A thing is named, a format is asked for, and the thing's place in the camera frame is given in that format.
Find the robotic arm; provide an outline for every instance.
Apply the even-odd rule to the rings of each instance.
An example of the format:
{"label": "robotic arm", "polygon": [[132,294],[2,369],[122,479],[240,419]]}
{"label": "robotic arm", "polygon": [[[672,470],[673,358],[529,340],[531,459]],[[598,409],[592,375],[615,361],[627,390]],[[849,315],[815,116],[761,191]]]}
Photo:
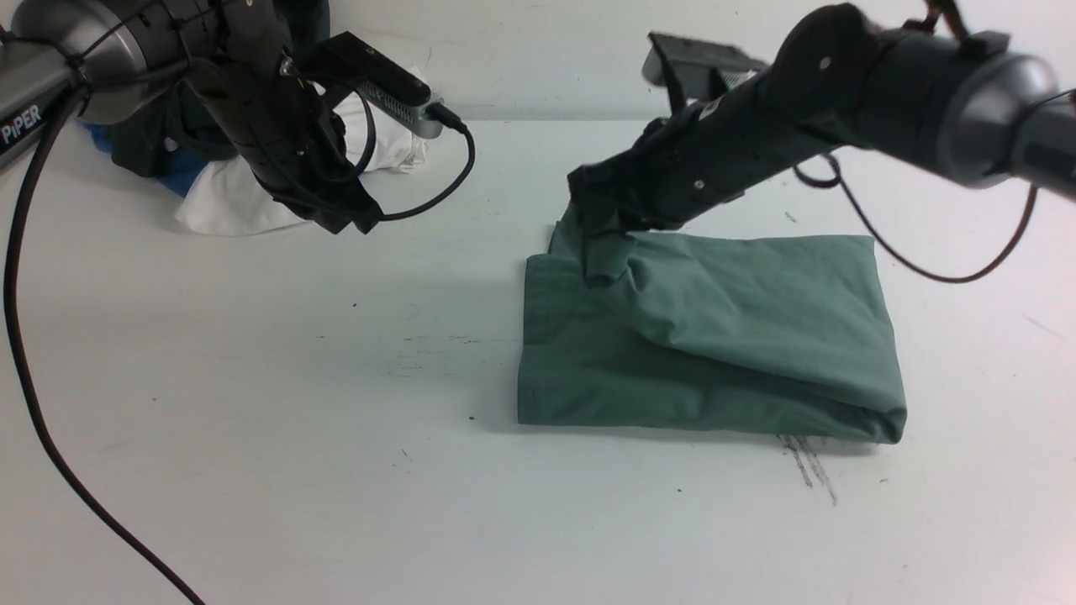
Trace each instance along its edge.
{"label": "robotic arm", "polygon": [[851,4],[825,6],[796,26],[773,66],[652,36],[645,75],[669,88],[674,114],[631,150],[569,175],[584,233],[678,228],[844,145],[967,187],[1015,175],[1076,199],[1076,101],[1058,94],[1050,68],[1009,52],[1006,36],[954,40],[932,26],[883,30]]}
{"label": "robotic arm", "polygon": [[[0,170],[32,146],[67,95],[88,90],[81,116],[114,124],[181,78],[261,186],[332,233],[392,219],[345,157],[328,100],[339,102],[341,88],[421,137],[442,124],[459,130],[473,150],[425,83],[354,36],[291,56],[271,0],[25,0],[0,46]],[[318,95],[314,82],[329,92]]]}

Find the green cloth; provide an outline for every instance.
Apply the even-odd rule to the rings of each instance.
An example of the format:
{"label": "green cloth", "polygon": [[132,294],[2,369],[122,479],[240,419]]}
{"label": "green cloth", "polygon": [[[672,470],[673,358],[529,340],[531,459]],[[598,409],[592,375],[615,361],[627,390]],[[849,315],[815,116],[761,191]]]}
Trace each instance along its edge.
{"label": "green cloth", "polygon": [[870,238],[618,234],[585,263],[580,248],[569,209],[527,261],[521,423],[901,440]]}

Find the black mark on table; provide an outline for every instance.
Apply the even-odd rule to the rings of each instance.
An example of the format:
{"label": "black mark on table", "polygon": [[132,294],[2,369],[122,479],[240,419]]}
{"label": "black mark on table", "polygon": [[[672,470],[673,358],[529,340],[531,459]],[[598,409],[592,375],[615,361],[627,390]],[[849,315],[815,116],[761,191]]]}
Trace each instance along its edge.
{"label": "black mark on table", "polygon": [[796,466],[799,467],[799,474],[803,475],[804,483],[808,488],[813,488],[815,484],[810,482],[810,476],[807,475],[807,468],[804,466],[803,459],[799,458],[799,450],[796,449],[796,445],[792,441],[792,437],[778,435],[777,438],[780,439],[781,442],[784,444],[784,448],[792,452],[792,455],[795,456]]}
{"label": "black mark on table", "polygon": [[1045,332],[1046,334],[1049,334],[1050,336],[1060,339],[1062,342],[1068,342],[1067,338],[1065,338],[1064,336],[1062,336],[1061,334],[1059,334],[1057,332],[1053,332],[1053,329],[1051,329],[1049,326],[1040,324],[1040,323],[1036,322],[1035,320],[1029,318],[1028,315],[1021,314],[1020,316],[1023,318],[1028,323],[1030,323],[1031,325],[1033,325],[1033,326],[1037,327],[1038,329]]}
{"label": "black mark on table", "polygon": [[811,472],[818,477],[818,480],[825,487],[825,491],[830,492],[830,500],[833,501],[833,505],[837,506],[837,494],[833,491],[833,483],[830,482],[830,476],[825,473],[825,467],[822,466],[822,461],[818,459],[818,453],[810,447],[807,442],[806,437],[796,437],[796,442],[799,445],[801,451],[804,452],[804,456],[807,459],[807,464],[810,465]]}

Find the white fabric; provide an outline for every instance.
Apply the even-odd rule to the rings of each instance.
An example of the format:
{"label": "white fabric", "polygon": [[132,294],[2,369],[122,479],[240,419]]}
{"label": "white fabric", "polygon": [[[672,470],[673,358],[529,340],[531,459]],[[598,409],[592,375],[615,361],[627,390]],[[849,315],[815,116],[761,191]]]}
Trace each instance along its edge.
{"label": "white fabric", "polygon": [[[426,141],[371,105],[377,145],[367,171],[411,172],[426,161]],[[336,108],[346,126],[348,159],[357,163],[366,146],[366,111],[351,95]],[[297,225],[303,221],[269,197],[250,165],[237,157],[213,161],[195,180],[175,219],[187,229],[210,236],[250,236]]]}

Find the white tabletop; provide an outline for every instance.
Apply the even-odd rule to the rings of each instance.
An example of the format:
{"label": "white tabletop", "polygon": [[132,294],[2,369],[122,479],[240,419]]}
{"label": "white tabletop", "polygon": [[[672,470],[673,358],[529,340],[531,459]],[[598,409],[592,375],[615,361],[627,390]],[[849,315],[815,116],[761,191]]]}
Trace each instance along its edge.
{"label": "white tabletop", "polygon": [[[178,233],[170,194],[69,128],[20,290],[56,441],[211,604],[1076,602],[1076,205],[1050,195],[985,282],[933,284],[879,252],[898,446],[515,423],[523,261],[565,174],[640,128],[476,124],[473,177],[427,216],[247,239]],[[411,206],[462,150],[447,135],[423,173],[372,188]],[[884,233],[938,270],[988,262],[1021,211],[1017,183],[843,157]],[[689,230],[863,233],[840,194],[790,175]],[[51,467],[8,361],[0,587],[20,605],[183,603]]]}

